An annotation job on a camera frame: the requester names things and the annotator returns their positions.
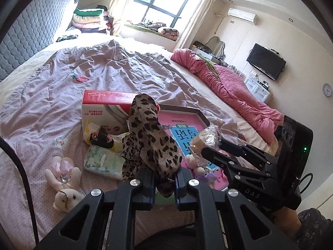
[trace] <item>gray padded headboard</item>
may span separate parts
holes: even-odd
[[[53,36],[70,1],[32,0],[22,11],[0,44],[0,82],[53,43]]]

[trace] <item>ceiling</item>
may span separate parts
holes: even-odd
[[[319,44],[321,44],[331,55],[333,55],[333,44],[325,30],[301,0],[223,0],[226,4],[243,6],[268,13],[279,19],[291,23],[303,31]]]

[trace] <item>curtain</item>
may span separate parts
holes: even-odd
[[[197,9],[195,10],[192,18],[189,20],[186,28],[184,29],[181,36],[178,38],[177,45],[175,49],[189,48],[192,41],[202,24],[209,7],[216,0],[201,0]]]
[[[122,27],[126,20],[124,17],[126,15],[126,10],[128,9],[128,5],[133,0],[111,0],[109,4],[108,11],[113,19],[113,35],[119,35]]]

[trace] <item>red and white box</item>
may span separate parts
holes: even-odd
[[[82,99],[82,129],[87,122],[103,126],[109,134],[128,132],[129,109],[137,94],[85,90]]]

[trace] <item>stuffed bunny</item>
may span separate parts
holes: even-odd
[[[209,167],[199,167],[193,155],[186,155],[186,165],[193,170],[197,180],[206,183],[210,188],[214,188],[215,181],[220,182]]]
[[[74,166],[71,158],[54,157],[44,175],[49,185],[57,192],[63,189],[79,189],[81,171]]]
[[[49,185],[58,192],[53,203],[57,211],[69,212],[84,198],[84,195],[77,191],[81,171],[74,166],[71,158],[54,157],[44,175]]]
[[[60,190],[56,194],[53,208],[60,212],[70,212],[84,197],[85,195],[74,189]]]

